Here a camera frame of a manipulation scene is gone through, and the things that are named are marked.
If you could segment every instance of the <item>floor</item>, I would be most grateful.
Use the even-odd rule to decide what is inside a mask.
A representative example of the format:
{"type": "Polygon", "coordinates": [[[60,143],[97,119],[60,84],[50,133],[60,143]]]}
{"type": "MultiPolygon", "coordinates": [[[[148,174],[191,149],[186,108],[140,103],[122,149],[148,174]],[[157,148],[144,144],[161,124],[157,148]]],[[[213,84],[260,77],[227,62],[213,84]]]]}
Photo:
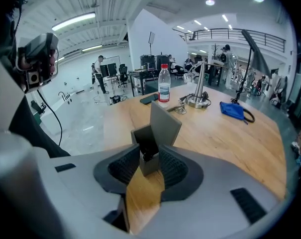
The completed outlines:
{"type": "MultiPolygon", "coordinates": [[[[172,87],[184,84],[183,80],[176,80],[172,77],[172,87]]],[[[221,81],[220,86],[209,86],[210,88],[224,92],[232,97],[236,96],[235,89],[238,85],[233,85],[232,90],[225,88],[224,82],[221,81]]],[[[105,108],[109,105],[109,97],[113,96],[111,86],[108,86],[109,94],[102,94],[100,89],[78,94],[81,105],[83,106],[83,114],[74,121],[71,126],[72,130],[64,130],[61,141],[61,147],[71,155],[81,155],[104,150],[103,146],[103,114],[105,108]]],[[[125,95],[133,98],[131,87],[128,84],[124,91],[120,88],[115,90],[115,95],[125,95]]],[[[298,178],[298,167],[294,160],[294,154],[290,148],[290,144],[295,140],[297,132],[294,129],[289,118],[279,109],[270,104],[268,98],[263,94],[260,97],[251,95],[247,98],[246,94],[241,94],[240,101],[245,102],[265,115],[274,120],[280,130],[282,142],[284,145],[286,165],[287,165],[287,194],[293,193],[296,189],[298,178]]],[[[43,130],[55,141],[58,142],[60,135],[51,135],[41,125],[43,130]]]]}

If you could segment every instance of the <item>railing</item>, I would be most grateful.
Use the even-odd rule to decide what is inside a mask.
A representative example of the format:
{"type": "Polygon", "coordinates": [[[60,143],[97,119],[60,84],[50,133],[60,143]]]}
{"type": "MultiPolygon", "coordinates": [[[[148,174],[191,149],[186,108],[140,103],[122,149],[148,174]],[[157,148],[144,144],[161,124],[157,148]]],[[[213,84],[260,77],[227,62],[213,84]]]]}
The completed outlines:
{"type": "MultiPolygon", "coordinates": [[[[216,39],[234,39],[246,42],[244,36],[241,33],[242,29],[234,28],[214,28],[209,30],[199,30],[193,33],[186,33],[185,41],[194,40],[208,40],[212,38],[216,39]]],[[[277,36],[266,34],[262,32],[247,30],[253,40],[258,45],[265,45],[267,47],[276,49],[284,53],[285,51],[285,40],[277,36]]]]}

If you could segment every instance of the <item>wooden table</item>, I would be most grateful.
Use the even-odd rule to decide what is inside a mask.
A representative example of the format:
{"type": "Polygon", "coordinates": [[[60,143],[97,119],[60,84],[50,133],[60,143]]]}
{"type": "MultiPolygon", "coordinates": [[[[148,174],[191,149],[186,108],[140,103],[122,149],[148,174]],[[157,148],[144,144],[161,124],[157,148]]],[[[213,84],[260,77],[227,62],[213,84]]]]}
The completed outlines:
{"type": "MultiPolygon", "coordinates": [[[[196,84],[171,89],[171,108],[178,99],[194,93],[196,84]]],[[[204,87],[212,104],[206,110],[186,105],[187,113],[171,114],[182,122],[174,146],[227,160],[263,183],[280,200],[285,196],[286,164],[279,129],[274,121],[253,107],[240,102],[255,116],[255,122],[223,115],[219,102],[230,102],[230,96],[204,87]]],[[[104,114],[104,147],[111,149],[131,144],[130,131],[149,123],[150,105],[140,99],[120,102],[106,109],[104,114]]],[[[164,180],[158,171],[144,177],[138,168],[127,187],[127,212],[130,230],[139,233],[160,208],[160,194],[164,180]]]]}

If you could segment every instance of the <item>monitor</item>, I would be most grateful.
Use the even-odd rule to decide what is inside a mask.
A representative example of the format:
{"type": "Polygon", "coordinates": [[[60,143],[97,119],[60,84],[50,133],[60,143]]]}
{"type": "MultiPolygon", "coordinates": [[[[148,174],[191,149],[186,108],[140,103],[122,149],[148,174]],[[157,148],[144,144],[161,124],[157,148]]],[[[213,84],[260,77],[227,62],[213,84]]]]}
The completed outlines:
{"type": "Polygon", "coordinates": [[[108,66],[109,75],[110,76],[115,76],[117,74],[116,64],[112,63],[112,64],[109,64],[107,66],[108,66]]]}
{"type": "Polygon", "coordinates": [[[108,67],[107,67],[107,65],[101,65],[101,66],[100,66],[100,70],[101,70],[101,76],[102,76],[103,78],[109,76],[109,72],[108,72],[108,67]]]}

